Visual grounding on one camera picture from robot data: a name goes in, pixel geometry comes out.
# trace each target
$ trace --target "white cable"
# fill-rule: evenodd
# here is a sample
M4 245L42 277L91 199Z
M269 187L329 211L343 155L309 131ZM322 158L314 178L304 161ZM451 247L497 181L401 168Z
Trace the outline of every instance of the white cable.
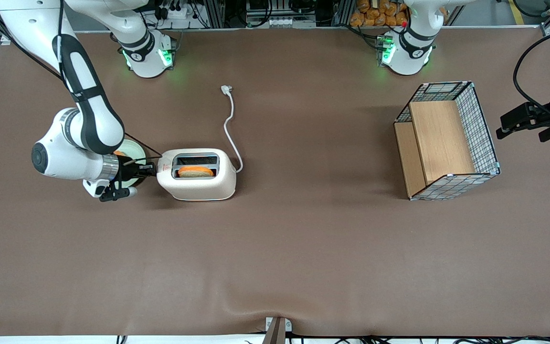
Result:
M226 137L229 138L229 142L231 142L231 146L233 146L233 150L235 150L235 154L237 155L237 158L239 159L239 169L236 170L237 173L241 172L243 170L243 160L241 159L241 155L239 154L239 151L237 150L235 143L233 142L233 139L231 138L231 135L229 134L229 129L226 126L229 124L229 120L235 116L235 102L233 101L233 95L231 94L231 90L233 87L224 85L221 87L222 93L229 96L231 99L231 115L224 121L224 133L226 134Z

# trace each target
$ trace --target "table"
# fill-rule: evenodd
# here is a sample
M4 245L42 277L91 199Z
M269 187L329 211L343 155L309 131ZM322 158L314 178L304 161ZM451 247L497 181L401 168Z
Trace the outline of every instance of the table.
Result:
M160 151L220 148L234 197L175 201L155 179L101 204L29 152L59 81L0 48L0 335L550 335L550 142L496 141L502 175L452 201L406 200L392 123L419 84L472 80L492 135L521 104L511 74L538 28L444 29L418 75L376 67L345 30L191 32L142 80L105 34L80 35L114 109ZM550 99L550 41L519 81Z

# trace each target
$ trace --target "wooden board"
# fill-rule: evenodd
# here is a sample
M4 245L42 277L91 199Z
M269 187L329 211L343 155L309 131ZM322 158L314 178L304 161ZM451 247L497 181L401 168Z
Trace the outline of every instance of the wooden board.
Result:
M406 194L411 198L411 196L426 187L415 130L411 122L394 123L393 129L396 132Z
M456 103L411 102L409 107L426 184L445 174L475 173Z

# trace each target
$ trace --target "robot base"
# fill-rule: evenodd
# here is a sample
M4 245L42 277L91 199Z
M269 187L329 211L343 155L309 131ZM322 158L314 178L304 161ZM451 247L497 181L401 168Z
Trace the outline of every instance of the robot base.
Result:
M409 53L400 46L399 36L397 32L390 31L377 38L377 46L384 48L382 51L377 51L379 66L386 65L401 75L413 75L428 63L432 48L419 58L410 57Z
M127 59L129 70L133 70L135 74L142 78L154 78L165 70L172 70L175 61L177 41L160 31L150 30L150 32L154 35L155 44L144 61L135 61L133 58L127 56L127 53L123 52Z

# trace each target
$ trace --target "plate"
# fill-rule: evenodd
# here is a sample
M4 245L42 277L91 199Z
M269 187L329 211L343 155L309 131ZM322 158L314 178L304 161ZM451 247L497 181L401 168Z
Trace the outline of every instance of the plate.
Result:
M143 148L141 148L139 143L136 143L133 140L125 139L122 141L122 144L118 147L117 151L124 153L124 155L131 159L141 159L146 157L146 152L144 152ZM138 180L139 178L133 178L129 181L122 182L122 187L129 187Z

